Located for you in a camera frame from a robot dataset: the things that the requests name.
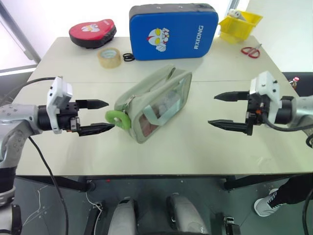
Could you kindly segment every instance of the black hair tie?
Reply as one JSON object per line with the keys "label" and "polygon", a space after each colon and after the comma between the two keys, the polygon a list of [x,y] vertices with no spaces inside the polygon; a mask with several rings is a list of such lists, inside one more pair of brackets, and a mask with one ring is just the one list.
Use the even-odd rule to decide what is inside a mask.
{"label": "black hair tie", "polygon": [[123,54],[123,58],[124,58],[124,61],[126,61],[126,62],[130,62],[130,61],[135,60],[134,55],[131,54],[131,53],[125,53],[125,54]]}

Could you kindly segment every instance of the green pouch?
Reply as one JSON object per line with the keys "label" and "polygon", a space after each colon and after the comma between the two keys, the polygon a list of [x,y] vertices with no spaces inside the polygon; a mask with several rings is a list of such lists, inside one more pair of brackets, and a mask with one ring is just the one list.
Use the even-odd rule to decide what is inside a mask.
{"label": "green pouch", "polygon": [[185,105],[191,72],[167,65],[124,93],[114,111],[106,113],[108,122],[124,130],[138,142],[145,142]]}

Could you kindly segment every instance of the yellow basket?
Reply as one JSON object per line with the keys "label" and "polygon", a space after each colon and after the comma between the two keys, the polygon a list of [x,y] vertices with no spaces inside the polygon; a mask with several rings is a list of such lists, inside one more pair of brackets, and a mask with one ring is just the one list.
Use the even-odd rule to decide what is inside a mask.
{"label": "yellow basket", "polygon": [[220,37],[232,44],[247,39],[252,29],[263,18],[262,16],[246,11],[240,12],[246,21],[226,16],[226,18],[219,23],[221,26]]}

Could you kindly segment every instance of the white tabletop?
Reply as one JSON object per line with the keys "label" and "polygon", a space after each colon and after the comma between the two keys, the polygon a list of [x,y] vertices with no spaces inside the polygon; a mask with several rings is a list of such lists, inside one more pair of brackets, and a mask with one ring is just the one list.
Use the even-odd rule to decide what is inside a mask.
{"label": "white tabletop", "polygon": [[285,77],[260,48],[258,59],[240,52],[243,47],[256,47],[254,37],[231,45],[221,38],[214,39],[210,51],[201,58],[123,62],[113,70],[99,65],[97,53],[105,47],[115,47],[121,54],[132,52],[128,37],[117,37],[104,47],[86,49],[72,43],[69,38],[57,38],[31,79],[62,75],[67,82],[139,82],[143,77],[168,64],[174,64],[193,73],[193,81],[250,81],[259,73],[268,70],[279,81]]}
{"label": "white tabletop", "polygon": [[[114,38],[109,46],[120,49],[121,53],[129,52],[129,43],[124,42],[127,38]],[[80,110],[82,125],[104,122],[105,112],[113,108],[121,94],[168,63],[193,71],[190,94],[182,111],[143,144],[118,127],[86,137],[66,132],[55,135],[48,131],[34,136],[34,140],[55,175],[309,172],[313,165],[312,149],[306,146],[302,132],[282,133],[262,125],[254,127],[251,137],[207,123],[214,119],[244,122],[246,101],[223,102],[213,97],[227,91],[247,91],[250,80],[266,69],[279,81],[281,95],[296,95],[263,50],[255,60],[238,52],[243,46],[258,44],[254,38],[248,42],[231,46],[217,38],[211,51],[200,59],[133,61],[106,70],[97,62],[97,49],[82,49],[69,43],[67,38],[58,38],[30,79],[63,75],[73,86],[72,100],[101,99],[110,104],[99,110]],[[45,81],[25,87],[15,102],[45,104],[50,84]],[[48,175],[36,149],[28,141],[17,174]]]}

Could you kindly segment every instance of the black pants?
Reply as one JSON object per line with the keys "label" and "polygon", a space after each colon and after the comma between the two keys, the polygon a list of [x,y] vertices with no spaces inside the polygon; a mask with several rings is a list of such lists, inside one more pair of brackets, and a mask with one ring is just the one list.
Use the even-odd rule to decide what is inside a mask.
{"label": "black pants", "polygon": [[277,190],[275,204],[296,204],[304,201],[313,188],[313,173],[291,177]]}

